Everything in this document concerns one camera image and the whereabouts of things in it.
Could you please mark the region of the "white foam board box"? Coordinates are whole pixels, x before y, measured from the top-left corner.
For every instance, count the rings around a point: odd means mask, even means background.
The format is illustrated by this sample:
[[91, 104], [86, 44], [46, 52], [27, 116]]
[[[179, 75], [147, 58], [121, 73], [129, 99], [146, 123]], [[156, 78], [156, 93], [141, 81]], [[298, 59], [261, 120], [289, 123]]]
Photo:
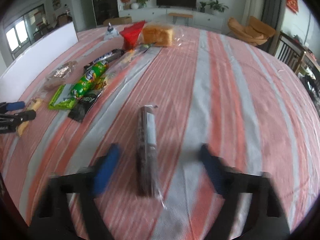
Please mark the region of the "white foam board box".
[[71, 22], [31, 45], [1, 75], [1, 102], [17, 101], [44, 69], [77, 42]]

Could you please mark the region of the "red cone snack pack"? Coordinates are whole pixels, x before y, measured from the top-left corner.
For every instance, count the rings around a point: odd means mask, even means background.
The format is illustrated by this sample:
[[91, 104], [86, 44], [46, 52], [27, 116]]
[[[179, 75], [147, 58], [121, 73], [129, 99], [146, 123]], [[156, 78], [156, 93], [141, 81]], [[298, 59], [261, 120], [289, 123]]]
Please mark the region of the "red cone snack pack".
[[125, 27], [121, 32], [120, 35], [124, 39], [123, 49], [130, 50], [136, 46], [137, 40], [140, 36], [140, 33], [145, 25], [145, 21], [140, 21], [134, 23], [128, 27]]

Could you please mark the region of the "green wafer snack pack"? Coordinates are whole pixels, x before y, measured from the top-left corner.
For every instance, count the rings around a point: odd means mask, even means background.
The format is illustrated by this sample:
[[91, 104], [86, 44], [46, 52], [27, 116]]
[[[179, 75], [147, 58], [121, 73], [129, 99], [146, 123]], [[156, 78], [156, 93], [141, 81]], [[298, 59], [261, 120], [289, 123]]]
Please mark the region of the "green wafer snack pack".
[[71, 94], [73, 86], [73, 84], [61, 85], [50, 100], [48, 109], [71, 110], [76, 103], [76, 98]]

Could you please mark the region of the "orange lounge chair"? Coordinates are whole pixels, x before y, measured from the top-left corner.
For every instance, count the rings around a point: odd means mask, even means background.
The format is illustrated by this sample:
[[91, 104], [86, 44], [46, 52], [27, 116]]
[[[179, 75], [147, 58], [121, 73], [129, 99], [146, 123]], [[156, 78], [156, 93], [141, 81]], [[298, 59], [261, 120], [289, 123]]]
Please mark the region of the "orange lounge chair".
[[254, 16], [249, 17], [249, 24], [246, 26], [233, 17], [229, 18], [227, 25], [236, 38], [255, 47], [265, 44], [276, 33], [274, 28]]

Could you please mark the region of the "bagged bread loaf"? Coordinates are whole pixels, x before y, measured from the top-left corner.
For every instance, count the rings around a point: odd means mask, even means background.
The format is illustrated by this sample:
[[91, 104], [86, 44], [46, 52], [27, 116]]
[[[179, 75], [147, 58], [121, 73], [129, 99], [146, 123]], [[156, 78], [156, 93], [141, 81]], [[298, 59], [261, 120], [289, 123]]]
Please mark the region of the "bagged bread loaf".
[[144, 43], [156, 47], [178, 47], [183, 42], [184, 30], [180, 25], [150, 22], [143, 27], [141, 35]]

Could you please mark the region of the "clear bag brown hawthorn strips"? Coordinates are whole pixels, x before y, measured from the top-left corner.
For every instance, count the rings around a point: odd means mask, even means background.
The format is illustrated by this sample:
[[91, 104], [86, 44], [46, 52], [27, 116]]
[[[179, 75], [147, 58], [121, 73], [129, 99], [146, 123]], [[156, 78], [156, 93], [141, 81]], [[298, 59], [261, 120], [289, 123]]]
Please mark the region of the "clear bag brown hawthorn strips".
[[68, 61], [63, 65], [57, 67], [46, 76], [43, 84], [45, 90], [52, 90], [60, 85], [72, 74], [78, 63], [76, 61]]

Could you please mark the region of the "yellow rice cracker pack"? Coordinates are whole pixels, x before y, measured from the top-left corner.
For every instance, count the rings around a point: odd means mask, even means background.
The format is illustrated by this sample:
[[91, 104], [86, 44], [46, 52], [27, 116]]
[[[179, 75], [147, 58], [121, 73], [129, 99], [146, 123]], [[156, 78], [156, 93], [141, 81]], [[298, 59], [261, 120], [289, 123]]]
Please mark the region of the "yellow rice cracker pack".
[[28, 126], [29, 122], [36, 118], [36, 111], [41, 106], [43, 100], [41, 98], [31, 99], [27, 105], [27, 108], [23, 114], [23, 121], [20, 125], [17, 126], [16, 132], [19, 137], [22, 136], [24, 130]]

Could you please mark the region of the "cardboard box on floor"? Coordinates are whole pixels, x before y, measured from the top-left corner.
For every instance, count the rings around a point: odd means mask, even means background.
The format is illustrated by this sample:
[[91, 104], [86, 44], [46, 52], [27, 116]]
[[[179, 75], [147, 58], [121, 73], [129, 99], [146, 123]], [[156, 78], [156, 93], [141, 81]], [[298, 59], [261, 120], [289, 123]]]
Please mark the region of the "cardboard box on floor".
[[117, 17], [117, 18], [109, 18], [104, 20], [103, 26], [107, 27], [109, 24], [111, 25], [122, 25], [122, 24], [129, 24], [132, 23], [132, 17], [131, 16], [125, 16], [125, 17]]

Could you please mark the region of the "white vase with flowers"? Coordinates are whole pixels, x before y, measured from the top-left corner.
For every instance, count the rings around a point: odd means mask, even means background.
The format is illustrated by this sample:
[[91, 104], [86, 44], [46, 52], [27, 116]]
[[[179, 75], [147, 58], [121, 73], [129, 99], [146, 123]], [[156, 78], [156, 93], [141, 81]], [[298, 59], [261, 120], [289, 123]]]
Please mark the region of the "white vase with flowers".
[[147, 3], [150, 0], [136, 0], [134, 3], [131, 4], [131, 9], [141, 9], [141, 8], [146, 8]]

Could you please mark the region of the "green candy tube pack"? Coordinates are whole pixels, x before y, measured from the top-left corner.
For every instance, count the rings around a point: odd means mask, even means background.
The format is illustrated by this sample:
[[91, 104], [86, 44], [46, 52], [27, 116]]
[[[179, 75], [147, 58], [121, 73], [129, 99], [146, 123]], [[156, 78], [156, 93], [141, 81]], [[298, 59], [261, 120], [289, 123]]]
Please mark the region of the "green candy tube pack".
[[109, 68], [107, 60], [101, 60], [93, 64], [80, 80], [71, 88], [71, 96], [76, 99], [82, 98], [94, 85], [95, 81], [101, 77]]

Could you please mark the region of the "black Astick snack bag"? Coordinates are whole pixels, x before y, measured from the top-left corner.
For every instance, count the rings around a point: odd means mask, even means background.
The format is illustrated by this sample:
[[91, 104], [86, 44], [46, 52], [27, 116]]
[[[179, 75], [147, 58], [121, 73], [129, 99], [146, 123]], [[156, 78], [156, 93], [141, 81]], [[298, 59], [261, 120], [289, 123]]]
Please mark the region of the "black Astick snack bag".
[[85, 116], [91, 110], [97, 99], [103, 93], [108, 85], [107, 75], [103, 75], [95, 82], [92, 89], [90, 89], [69, 112], [68, 117], [74, 121], [82, 123]]

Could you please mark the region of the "dark wooden chair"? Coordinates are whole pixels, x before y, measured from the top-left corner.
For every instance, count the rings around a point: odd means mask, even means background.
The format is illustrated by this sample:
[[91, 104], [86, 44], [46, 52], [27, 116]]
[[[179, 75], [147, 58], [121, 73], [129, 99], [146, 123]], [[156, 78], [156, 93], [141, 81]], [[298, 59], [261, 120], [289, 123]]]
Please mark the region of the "dark wooden chair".
[[277, 40], [274, 57], [297, 73], [304, 56], [304, 47], [291, 36], [281, 31]]

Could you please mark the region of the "red wall hanging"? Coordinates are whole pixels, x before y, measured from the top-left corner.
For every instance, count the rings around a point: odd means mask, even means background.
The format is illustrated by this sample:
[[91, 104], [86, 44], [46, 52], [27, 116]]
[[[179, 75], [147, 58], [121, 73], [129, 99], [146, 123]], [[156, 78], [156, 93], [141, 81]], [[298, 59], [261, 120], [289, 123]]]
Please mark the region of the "red wall hanging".
[[286, 0], [286, 6], [294, 13], [297, 14], [299, 12], [298, 9], [298, 0]]

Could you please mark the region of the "dark brown chocolate bar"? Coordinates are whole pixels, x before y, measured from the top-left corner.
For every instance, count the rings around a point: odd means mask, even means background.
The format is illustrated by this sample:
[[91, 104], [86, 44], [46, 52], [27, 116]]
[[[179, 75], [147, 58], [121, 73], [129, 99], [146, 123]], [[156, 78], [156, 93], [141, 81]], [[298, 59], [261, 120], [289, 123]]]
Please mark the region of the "dark brown chocolate bar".
[[93, 60], [89, 64], [85, 65], [84, 66], [84, 74], [86, 74], [93, 67], [93, 65], [96, 64], [97, 62], [106, 60], [108, 63], [110, 63], [110, 62], [120, 58], [124, 54], [125, 54], [125, 50], [123, 50], [123, 49], [113, 49], [113, 50], [107, 52], [106, 54], [102, 55], [101, 57]]

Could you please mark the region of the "dark maroon snack stick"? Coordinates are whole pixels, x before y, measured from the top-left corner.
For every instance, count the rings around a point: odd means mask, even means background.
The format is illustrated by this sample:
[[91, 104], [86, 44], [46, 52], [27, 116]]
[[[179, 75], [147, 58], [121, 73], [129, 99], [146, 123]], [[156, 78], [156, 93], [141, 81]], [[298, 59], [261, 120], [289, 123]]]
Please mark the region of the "dark maroon snack stick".
[[159, 181], [156, 117], [154, 104], [138, 110], [136, 167], [138, 192], [143, 197], [155, 198], [166, 208]]

